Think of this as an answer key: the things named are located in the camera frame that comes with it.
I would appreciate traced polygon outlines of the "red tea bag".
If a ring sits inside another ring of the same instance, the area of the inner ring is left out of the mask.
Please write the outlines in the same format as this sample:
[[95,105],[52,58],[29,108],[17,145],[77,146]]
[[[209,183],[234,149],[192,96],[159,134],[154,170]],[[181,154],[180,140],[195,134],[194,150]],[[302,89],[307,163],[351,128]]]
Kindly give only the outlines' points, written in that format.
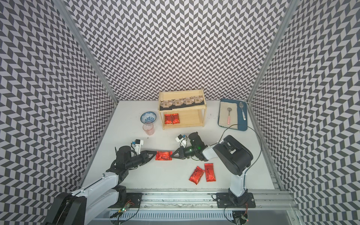
[[164,124],[172,124],[172,123],[173,123],[173,115],[164,114]]
[[193,171],[192,175],[189,178],[189,181],[195,183],[196,185],[200,182],[202,176],[204,175],[205,171],[200,168],[199,166]]
[[213,163],[204,164],[204,168],[205,168],[206,181],[207,182],[215,182],[216,176],[215,176],[215,172],[214,172]]
[[179,124],[180,117],[178,113],[172,114],[172,124]]
[[172,151],[157,151],[156,160],[157,161],[171,161],[172,160]]

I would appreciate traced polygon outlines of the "black floral tea bag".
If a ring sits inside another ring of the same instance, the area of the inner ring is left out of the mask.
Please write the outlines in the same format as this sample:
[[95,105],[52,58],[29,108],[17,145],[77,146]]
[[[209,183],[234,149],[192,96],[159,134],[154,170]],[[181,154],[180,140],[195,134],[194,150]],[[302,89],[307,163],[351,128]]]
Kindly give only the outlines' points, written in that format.
[[173,99],[172,100],[172,107],[173,107],[173,109],[183,108],[184,107],[184,99],[182,99],[182,98]]
[[194,97],[184,98],[183,104],[185,105],[185,107],[191,107],[195,104],[195,98]]
[[203,96],[195,96],[194,97],[194,104],[195,105],[204,105],[204,97]]
[[164,101],[160,101],[159,103],[160,111],[172,110],[172,108],[173,108],[173,102],[171,100],[164,100]]

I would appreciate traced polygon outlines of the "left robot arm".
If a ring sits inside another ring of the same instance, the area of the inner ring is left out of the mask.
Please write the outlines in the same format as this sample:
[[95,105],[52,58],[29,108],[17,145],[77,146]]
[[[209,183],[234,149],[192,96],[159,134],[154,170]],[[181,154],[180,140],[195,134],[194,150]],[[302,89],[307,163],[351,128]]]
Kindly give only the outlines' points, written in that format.
[[123,214],[129,207],[137,206],[140,199],[127,195],[126,187],[121,183],[130,170],[150,162],[156,151],[137,153],[130,146],[115,149],[116,158],[110,168],[90,185],[71,193],[60,193],[54,199],[44,220],[45,225],[87,225],[97,215],[110,206],[119,205]]

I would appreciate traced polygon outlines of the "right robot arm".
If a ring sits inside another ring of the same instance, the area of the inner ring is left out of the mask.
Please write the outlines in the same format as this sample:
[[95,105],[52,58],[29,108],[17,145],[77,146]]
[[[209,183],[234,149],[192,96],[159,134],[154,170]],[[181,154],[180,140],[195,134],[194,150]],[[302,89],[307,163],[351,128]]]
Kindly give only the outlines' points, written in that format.
[[231,195],[240,198],[246,193],[246,172],[251,167],[254,156],[233,136],[228,135],[213,145],[206,145],[199,134],[193,132],[188,136],[179,135],[176,141],[180,147],[172,153],[171,158],[196,157],[203,162],[219,158],[232,174],[229,187]]

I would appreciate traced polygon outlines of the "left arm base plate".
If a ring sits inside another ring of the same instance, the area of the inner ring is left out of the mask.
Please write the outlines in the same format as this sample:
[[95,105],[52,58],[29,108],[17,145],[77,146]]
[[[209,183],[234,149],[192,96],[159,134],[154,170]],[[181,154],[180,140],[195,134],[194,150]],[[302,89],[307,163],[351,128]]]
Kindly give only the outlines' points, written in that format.
[[120,201],[110,206],[109,208],[124,208],[127,203],[130,204],[130,209],[138,209],[142,202],[143,194],[140,192],[127,193],[125,197],[121,197]]

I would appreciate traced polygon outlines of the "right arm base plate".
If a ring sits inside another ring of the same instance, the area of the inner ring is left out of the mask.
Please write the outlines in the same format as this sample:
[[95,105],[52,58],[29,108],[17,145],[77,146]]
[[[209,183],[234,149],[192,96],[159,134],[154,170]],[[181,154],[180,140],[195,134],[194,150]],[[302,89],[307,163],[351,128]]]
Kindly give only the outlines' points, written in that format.
[[233,193],[216,193],[217,207],[224,208],[255,208],[256,203],[252,193],[245,192],[242,196],[236,197]]

